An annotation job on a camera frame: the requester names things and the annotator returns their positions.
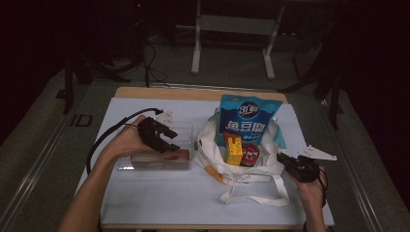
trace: yellow box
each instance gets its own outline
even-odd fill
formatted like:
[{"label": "yellow box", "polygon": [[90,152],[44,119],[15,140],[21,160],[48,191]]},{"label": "yellow box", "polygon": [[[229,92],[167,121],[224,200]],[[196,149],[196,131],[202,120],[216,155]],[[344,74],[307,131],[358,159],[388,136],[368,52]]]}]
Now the yellow box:
[{"label": "yellow box", "polygon": [[226,163],[239,166],[242,160],[242,140],[241,137],[228,137],[226,143]]}]

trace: wrist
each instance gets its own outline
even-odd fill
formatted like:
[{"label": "wrist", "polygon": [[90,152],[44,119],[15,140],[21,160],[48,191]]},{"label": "wrist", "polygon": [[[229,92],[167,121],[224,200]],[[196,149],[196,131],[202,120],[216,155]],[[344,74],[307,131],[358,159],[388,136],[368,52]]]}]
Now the wrist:
[{"label": "wrist", "polygon": [[306,221],[306,229],[307,232],[310,231],[326,231],[325,220],[323,218],[322,209],[309,209],[305,210],[307,221]]},{"label": "wrist", "polygon": [[99,155],[98,162],[105,164],[115,163],[121,156],[117,154],[115,149],[104,148]]}]

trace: white tabletop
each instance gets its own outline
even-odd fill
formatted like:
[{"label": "white tabletop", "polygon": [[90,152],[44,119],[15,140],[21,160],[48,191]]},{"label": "white tabletop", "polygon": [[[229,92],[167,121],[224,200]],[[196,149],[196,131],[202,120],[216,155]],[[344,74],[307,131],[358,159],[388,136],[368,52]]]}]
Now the white tabletop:
[{"label": "white tabletop", "polygon": [[[191,121],[195,140],[219,104],[218,101],[114,98],[106,111],[98,136],[136,111],[157,107],[165,111],[171,110],[176,121]],[[307,144],[293,107],[290,104],[283,104],[277,116],[290,154],[296,155],[297,151],[304,150]],[[97,149],[93,163],[103,146],[114,135],[111,134]],[[219,183],[193,160],[189,170],[114,169],[102,204],[102,226],[159,229],[300,228],[306,218],[296,187],[286,174],[282,174],[282,177],[290,198],[290,204],[287,206],[263,206],[246,199],[234,199],[225,205],[219,198],[230,187]],[[85,178],[84,172],[78,186]],[[272,182],[236,188],[234,194],[275,196],[277,193],[277,188]],[[327,225],[334,224],[328,205],[324,207],[324,216]]]}]

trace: dark background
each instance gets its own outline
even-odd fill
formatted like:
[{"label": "dark background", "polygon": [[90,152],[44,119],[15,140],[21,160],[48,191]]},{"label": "dark background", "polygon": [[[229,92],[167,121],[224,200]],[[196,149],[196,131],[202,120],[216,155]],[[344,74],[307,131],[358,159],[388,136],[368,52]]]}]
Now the dark background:
[{"label": "dark background", "polygon": [[[124,41],[121,36],[109,37],[103,31],[127,34],[131,28],[127,14],[136,14],[133,21],[145,14],[146,22],[171,39],[176,24],[194,25],[195,1],[149,1],[139,12],[130,8],[138,2],[145,4],[144,1],[124,1],[121,5],[113,2],[118,1],[0,2],[0,142],[7,138],[49,79],[64,67],[62,48],[67,35],[80,50],[109,62],[111,55],[122,54],[124,48],[116,44]],[[249,4],[252,3],[203,1],[203,11],[261,15],[266,13],[264,9],[270,1],[260,1],[251,8]],[[302,33],[301,28],[307,12],[307,6],[288,8],[280,31],[297,33],[302,40],[306,31]],[[360,8],[339,12],[339,21],[317,62],[319,67],[341,73],[342,88],[409,208],[409,3],[368,1],[361,2]]]}]

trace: chip bag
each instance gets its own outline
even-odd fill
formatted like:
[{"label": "chip bag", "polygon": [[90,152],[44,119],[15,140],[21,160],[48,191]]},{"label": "chip bag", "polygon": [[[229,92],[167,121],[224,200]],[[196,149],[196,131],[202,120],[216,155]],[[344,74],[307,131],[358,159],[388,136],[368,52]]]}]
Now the chip bag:
[{"label": "chip bag", "polygon": [[244,144],[259,145],[262,135],[277,113],[282,101],[258,97],[222,95],[217,143],[225,147],[225,132],[238,134]]}]

